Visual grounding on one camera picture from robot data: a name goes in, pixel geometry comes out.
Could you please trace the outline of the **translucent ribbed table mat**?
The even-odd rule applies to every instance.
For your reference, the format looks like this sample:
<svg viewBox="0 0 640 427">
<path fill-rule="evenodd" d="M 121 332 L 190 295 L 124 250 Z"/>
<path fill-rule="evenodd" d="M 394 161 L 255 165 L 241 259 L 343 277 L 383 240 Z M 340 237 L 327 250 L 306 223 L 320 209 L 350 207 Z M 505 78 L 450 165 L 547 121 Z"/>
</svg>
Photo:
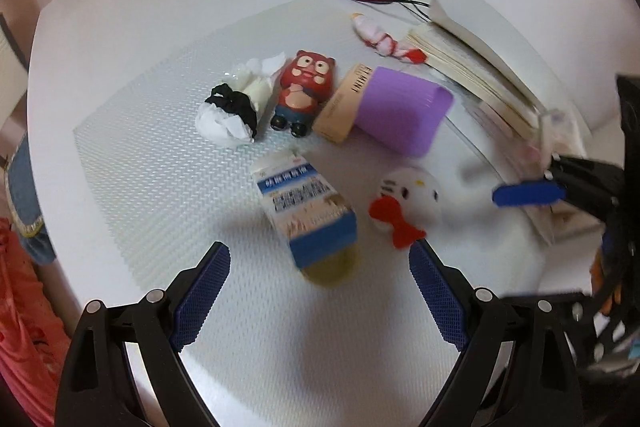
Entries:
<svg viewBox="0 0 640 427">
<path fill-rule="evenodd" d="M 153 66 L 75 131 L 90 191 L 134 285 L 152 289 L 225 243 L 231 271 L 183 361 L 216 415 L 248 410 L 276 425 L 403 423 L 433 402 L 457 358 L 439 336 L 407 251 L 370 220 L 378 182 L 405 159 L 363 132 L 335 145 L 259 128 L 255 142 L 210 143 L 198 104 L 228 70 L 299 50 L 339 72 L 381 66 L 350 26 L 350 9 L 294 0 L 245 17 Z M 269 222 L 258 176 L 305 157 L 357 217 L 356 265 L 312 283 Z"/>
</svg>

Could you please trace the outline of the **white kitty plush red bow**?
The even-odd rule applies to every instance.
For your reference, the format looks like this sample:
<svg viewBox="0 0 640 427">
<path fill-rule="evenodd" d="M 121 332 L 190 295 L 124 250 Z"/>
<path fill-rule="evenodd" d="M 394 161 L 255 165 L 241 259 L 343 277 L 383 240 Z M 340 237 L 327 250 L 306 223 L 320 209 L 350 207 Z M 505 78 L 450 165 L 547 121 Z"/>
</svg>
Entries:
<svg viewBox="0 0 640 427">
<path fill-rule="evenodd" d="M 383 176 L 368 213 L 396 249 L 405 249 L 425 239 L 442 217 L 442 190 L 426 170 L 400 167 Z"/>
</svg>

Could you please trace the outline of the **blue chair cushion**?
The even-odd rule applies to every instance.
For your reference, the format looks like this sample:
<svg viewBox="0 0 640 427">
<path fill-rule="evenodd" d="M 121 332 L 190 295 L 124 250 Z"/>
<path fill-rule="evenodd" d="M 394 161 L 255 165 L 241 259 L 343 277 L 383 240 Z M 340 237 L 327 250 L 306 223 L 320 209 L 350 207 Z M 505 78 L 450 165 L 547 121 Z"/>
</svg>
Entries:
<svg viewBox="0 0 640 427">
<path fill-rule="evenodd" d="M 39 205 L 27 133 L 6 164 L 4 185 L 11 219 L 22 247 L 37 265 L 50 265 L 56 254 Z"/>
</svg>

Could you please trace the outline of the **white tissue with black band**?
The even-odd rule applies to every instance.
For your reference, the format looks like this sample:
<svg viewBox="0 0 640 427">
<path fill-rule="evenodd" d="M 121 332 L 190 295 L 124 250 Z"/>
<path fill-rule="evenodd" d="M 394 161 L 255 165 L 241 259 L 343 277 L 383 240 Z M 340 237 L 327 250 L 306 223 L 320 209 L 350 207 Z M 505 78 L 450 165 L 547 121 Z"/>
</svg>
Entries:
<svg viewBox="0 0 640 427">
<path fill-rule="evenodd" d="M 252 144 L 274 84 L 286 64 L 286 55 L 251 58 L 236 64 L 210 90 L 198 108 L 194 124 L 199 135 L 220 147 Z"/>
</svg>

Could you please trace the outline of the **white folding chair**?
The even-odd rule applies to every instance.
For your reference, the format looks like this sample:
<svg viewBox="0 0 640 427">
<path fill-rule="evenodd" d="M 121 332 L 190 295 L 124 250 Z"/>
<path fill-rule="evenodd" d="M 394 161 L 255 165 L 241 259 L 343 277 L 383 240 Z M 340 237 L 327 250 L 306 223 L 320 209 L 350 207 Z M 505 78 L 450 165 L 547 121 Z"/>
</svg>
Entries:
<svg viewBox="0 0 640 427">
<path fill-rule="evenodd" d="M 27 124 L 28 61 L 17 44 L 4 15 L 1 15 L 1 128 L 9 122 L 17 139 L 1 138 L 1 168 L 17 148 Z"/>
</svg>

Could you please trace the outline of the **beige mint box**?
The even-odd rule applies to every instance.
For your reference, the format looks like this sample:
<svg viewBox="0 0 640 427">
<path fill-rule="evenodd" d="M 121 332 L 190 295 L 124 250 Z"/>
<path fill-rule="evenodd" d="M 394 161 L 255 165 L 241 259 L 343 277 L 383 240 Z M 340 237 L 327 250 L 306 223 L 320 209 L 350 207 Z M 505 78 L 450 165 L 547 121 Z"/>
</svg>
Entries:
<svg viewBox="0 0 640 427">
<path fill-rule="evenodd" d="M 312 130 L 315 134 L 334 144 L 346 140 L 354 127 L 363 92 L 372 74 L 373 69 L 361 63 L 349 69 L 314 120 Z"/>
</svg>

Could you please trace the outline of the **purple plastic cup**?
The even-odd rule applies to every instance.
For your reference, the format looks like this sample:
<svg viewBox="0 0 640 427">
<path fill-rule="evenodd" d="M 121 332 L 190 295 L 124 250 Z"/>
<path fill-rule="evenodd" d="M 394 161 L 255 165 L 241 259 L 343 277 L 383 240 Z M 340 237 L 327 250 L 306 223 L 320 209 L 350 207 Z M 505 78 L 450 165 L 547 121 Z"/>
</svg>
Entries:
<svg viewBox="0 0 640 427">
<path fill-rule="evenodd" d="M 378 67 L 363 89 L 355 126 L 401 156 L 420 158 L 452 103 L 452 93 L 438 83 Z"/>
</svg>

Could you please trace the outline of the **cream tape roll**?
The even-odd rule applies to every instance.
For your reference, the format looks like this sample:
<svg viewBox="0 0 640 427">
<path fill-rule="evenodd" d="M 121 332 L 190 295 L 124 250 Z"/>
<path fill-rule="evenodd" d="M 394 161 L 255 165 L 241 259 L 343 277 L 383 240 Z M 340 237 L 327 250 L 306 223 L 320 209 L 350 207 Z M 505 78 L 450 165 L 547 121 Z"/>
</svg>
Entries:
<svg viewBox="0 0 640 427">
<path fill-rule="evenodd" d="M 358 248 L 349 246 L 301 269 L 303 277 L 320 287 L 333 287 L 345 282 L 358 265 Z"/>
</svg>

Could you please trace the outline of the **pink floral bed quilt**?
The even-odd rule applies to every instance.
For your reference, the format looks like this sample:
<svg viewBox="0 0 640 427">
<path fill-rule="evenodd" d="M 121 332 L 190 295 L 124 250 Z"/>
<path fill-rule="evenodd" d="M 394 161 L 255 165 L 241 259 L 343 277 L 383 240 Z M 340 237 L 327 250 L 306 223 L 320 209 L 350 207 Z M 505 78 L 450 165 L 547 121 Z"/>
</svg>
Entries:
<svg viewBox="0 0 640 427">
<path fill-rule="evenodd" d="M 52 426 L 70 338 L 8 219 L 1 220 L 1 376 L 37 426 Z"/>
</svg>

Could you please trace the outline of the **red cartoon bear toy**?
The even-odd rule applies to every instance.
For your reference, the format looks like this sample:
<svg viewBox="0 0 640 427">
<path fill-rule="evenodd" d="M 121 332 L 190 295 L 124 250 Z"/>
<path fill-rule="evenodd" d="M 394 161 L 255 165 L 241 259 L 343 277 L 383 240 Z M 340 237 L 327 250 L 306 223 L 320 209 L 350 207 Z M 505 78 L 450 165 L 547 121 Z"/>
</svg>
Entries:
<svg viewBox="0 0 640 427">
<path fill-rule="evenodd" d="M 298 50 L 282 72 L 280 92 L 270 127 L 290 130 L 295 138 L 303 138 L 322 106 L 333 93 L 335 60 L 317 52 Z"/>
</svg>

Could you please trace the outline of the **blue white milk carton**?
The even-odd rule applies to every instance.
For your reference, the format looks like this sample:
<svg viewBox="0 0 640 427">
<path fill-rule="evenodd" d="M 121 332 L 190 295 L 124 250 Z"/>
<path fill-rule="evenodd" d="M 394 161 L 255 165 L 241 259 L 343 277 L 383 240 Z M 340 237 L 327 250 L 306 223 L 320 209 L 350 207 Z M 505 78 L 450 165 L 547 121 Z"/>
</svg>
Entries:
<svg viewBox="0 0 640 427">
<path fill-rule="evenodd" d="M 254 162 L 250 175 L 297 269 L 356 244 L 352 205 L 306 157 L 292 150 L 269 153 Z"/>
</svg>

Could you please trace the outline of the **stack of books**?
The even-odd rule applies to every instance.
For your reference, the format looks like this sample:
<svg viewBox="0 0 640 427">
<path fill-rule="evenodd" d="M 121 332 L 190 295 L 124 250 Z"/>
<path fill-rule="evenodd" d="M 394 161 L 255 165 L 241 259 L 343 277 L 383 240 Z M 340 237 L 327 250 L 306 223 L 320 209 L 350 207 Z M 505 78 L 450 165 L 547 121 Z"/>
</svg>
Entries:
<svg viewBox="0 0 640 427">
<path fill-rule="evenodd" d="M 498 128 L 538 142 L 540 158 L 585 155 L 573 109 L 544 106 L 490 46 L 449 17 L 439 0 L 431 0 L 427 16 L 408 40 L 426 54 L 427 65 L 478 98 Z"/>
</svg>

